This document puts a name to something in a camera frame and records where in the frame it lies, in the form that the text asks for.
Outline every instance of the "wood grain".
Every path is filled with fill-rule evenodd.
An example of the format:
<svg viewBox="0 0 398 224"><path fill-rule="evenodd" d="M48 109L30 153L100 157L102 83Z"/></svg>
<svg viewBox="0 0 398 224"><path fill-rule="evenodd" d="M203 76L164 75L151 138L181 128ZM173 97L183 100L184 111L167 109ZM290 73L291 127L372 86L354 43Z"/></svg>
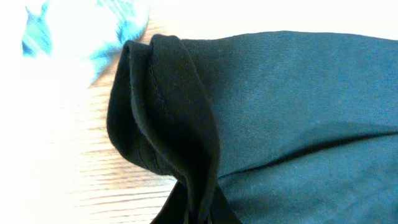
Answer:
<svg viewBox="0 0 398 224"><path fill-rule="evenodd" d="M349 32L398 39L392 5L345 4L336 18L330 9L322 11L324 7L315 5L318 10L313 10L305 3L312 2L285 0L263 7L253 0L152 1L141 42L148 44L154 34L215 39L265 30ZM382 13L369 17L370 11ZM5 134L0 223L150 223L159 212L175 179L126 162L106 133L117 62L83 92L67 86L67 95L76 95L72 100L35 74L23 82L1 83L0 89L7 91L1 92L6 106L1 110ZM68 70L70 75L79 72Z"/></svg>

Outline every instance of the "light wood tabletop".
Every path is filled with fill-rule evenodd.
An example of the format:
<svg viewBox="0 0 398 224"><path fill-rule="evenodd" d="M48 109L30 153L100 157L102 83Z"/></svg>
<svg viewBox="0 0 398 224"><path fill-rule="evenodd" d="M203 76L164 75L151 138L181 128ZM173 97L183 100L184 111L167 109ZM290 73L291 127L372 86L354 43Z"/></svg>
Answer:
<svg viewBox="0 0 398 224"><path fill-rule="evenodd" d="M148 44L154 34L217 39L274 30L398 39L393 22L396 7L389 3L374 7L362 1L360 6L344 3L341 9L341 5L334 4L328 10L316 6L324 10L314 11L303 1L295 2L278 1L267 6L253 0L154 0L140 41ZM371 11L382 13L370 18ZM391 26L380 26L385 22ZM1 193L5 207L0 223L150 223L160 211L175 179L126 162L108 139L106 113L117 63L115 60L92 86L80 93L78 103L43 101L41 96L48 98L51 91L34 95L39 87L25 84L24 88L31 88L32 94L25 94L23 102L13 108L7 107L15 117L7 116L5 120L21 125L6 129L16 137L9 139L12 147L4 147L2 155Z"/></svg>

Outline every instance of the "wooden table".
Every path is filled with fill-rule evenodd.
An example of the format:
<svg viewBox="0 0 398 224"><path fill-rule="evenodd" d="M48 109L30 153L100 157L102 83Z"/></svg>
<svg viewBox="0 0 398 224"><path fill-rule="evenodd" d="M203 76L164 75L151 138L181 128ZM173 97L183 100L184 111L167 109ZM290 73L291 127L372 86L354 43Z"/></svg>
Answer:
<svg viewBox="0 0 398 224"><path fill-rule="evenodd" d="M319 10L311 10L306 3ZM342 2L335 2L327 9L312 1L278 1L269 6L253 0L159 0L151 4L150 21L141 39L145 44L154 34L216 39L265 30L347 32L398 39L397 8L392 1L380 6L344 3L344 8ZM150 223L159 212L175 179L126 162L106 133L117 62L80 93L78 105L43 100L52 95L47 90L33 96L30 93L40 87L29 84L23 88L32 90L26 91L21 103L10 100L13 106L6 107L11 110L3 118L10 124L6 131L15 135L9 137L10 146L4 147L2 157L5 207L1 223Z"/></svg>

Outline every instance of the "wooden surface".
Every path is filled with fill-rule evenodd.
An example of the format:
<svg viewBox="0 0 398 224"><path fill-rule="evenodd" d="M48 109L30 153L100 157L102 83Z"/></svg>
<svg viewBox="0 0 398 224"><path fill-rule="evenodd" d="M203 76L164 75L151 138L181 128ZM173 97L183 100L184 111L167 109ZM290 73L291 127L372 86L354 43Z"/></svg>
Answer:
<svg viewBox="0 0 398 224"><path fill-rule="evenodd" d="M311 10L302 1L271 6L261 2L153 1L141 42L148 44L154 34L215 39L266 30L398 39L397 8L388 3L345 4L335 17L330 8L339 10L338 4ZM382 13L368 16L376 11ZM105 120L116 65L117 60L91 87L76 94L77 105L62 100L55 89L43 89L45 80L34 74L32 82L2 82L7 89L2 92L2 136L8 144L2 149L0 223L150 223L156 216L175 180L126 162L109 142ZM67 87L68 95L76 91L73 85Z"/></svg>

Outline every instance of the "teal fabric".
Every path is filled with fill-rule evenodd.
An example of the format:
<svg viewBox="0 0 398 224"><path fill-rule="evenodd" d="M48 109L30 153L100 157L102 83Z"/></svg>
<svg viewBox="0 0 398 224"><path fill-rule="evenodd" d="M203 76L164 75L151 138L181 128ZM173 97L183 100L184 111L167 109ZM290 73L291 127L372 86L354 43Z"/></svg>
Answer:
<svg viewBox="0 0 398 224"><path fill-rule="evenodd" d="M195 102L203 97L201 110ZM198 118L217 132L192 129ZM153 144L147 129L170 147ZM185 168L216 175L217 184L204 184L220 186L223 206L242 223L398 223L398 41L263 32L127 42L108 133L127 160L174 175L193 192L188 204L217 202L198 197L203 191L190 184L204 179ZM215 139L219 155L206 144ZM206 172L217 158L216 173ZM188 214L214 213L201 205L187 206Z"/></svg>

